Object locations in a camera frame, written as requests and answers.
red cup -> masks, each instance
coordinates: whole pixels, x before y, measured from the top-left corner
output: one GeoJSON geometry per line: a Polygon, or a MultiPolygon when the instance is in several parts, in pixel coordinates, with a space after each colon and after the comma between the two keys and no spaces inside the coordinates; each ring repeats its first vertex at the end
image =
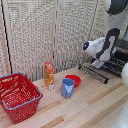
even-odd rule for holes
{"type": "Polygon", "coordinates": [[[78,87],[81,82],[80,77],[78,77],[76,75],[67,75],[67,76],[65,76],[65,78],[70,78],[75,81],[74,88],[78,87]]]}

blue cup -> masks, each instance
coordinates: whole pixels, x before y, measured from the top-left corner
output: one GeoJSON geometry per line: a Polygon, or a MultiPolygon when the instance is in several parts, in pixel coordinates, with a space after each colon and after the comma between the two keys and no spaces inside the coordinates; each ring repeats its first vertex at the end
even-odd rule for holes
{"type": "Polygon", "coordinates": [[[62,81],[61,95],[65,98],[70,98],[74,90],[74,80],[65,78],[62,81]]]}

basket handle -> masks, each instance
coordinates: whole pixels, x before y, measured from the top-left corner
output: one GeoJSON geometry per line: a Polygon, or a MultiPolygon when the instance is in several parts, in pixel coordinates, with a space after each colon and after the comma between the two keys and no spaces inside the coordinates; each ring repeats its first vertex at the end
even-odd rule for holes
{"type": "Polygon", "coordinates": [[[21,74],[23,77],[27,77],[27,76],[24,75],[23,73],[18,72],[18,73],[14,73],[14,74],[10,74],[10,75],[7,75],[7,76],[0,77],[0,79],[6,78],[6,77],[8,77],[8,76],[16,75],[16,74],[21,74]]]}
{"type": "Polygon", "coordinates": [[[38,90],[37,87],[36,87],[36,90],[40,93],[40,96],[38,96],[37,98],[32,99],[32,100],[30,100],[30,101],[27,101],[27,102],[25,102],[25,103],[23,103],[23,104],[21,104],[21,105],[18,105],[18,106],[14,107],[14,108],[8,108],[7,105],[6,105],[6,103],[4,102],[4,100],[2,100],[2,102],[3,102],[3,104],[4,104],[4,106],[5,106],[5,108],[6,108],[7,110],[14,110],[14,109],[17,109],[17,108],[22,107],[23,105],[26,105],[26,104],[28,104],[28,103],[30,103],[30,102],[32,102],[32,101],[35,101],[35,100],[40,99],[43,94],[38,90]]]}

wooden table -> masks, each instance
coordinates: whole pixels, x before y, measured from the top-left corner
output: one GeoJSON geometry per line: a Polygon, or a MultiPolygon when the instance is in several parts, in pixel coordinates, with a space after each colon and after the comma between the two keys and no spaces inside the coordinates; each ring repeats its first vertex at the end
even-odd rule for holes
{"type": "Polygon", "coordinates": [[[0,128],[109,128],[128,99],[128,88],[120,77],[113,75],[108,84],[103,84],[78,67],[56,74],[53,91],[48,91],[43,79],[34,84],[44,95],[36,114],[13,125],[0,106],[0,128]],[[66,99],[61,95],[61,86],[69,74],[78,75],[82,81],[66,99]]]}

plastic basket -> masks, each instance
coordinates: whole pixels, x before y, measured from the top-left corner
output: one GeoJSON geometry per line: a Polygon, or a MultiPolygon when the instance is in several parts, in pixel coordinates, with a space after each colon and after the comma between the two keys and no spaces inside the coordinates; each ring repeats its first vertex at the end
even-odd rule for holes
{"type": "Polygon", "coordinates": [[[0,103],[14,124],[36,113],[43,94],[22,73],[0,78],[0,103]]]}

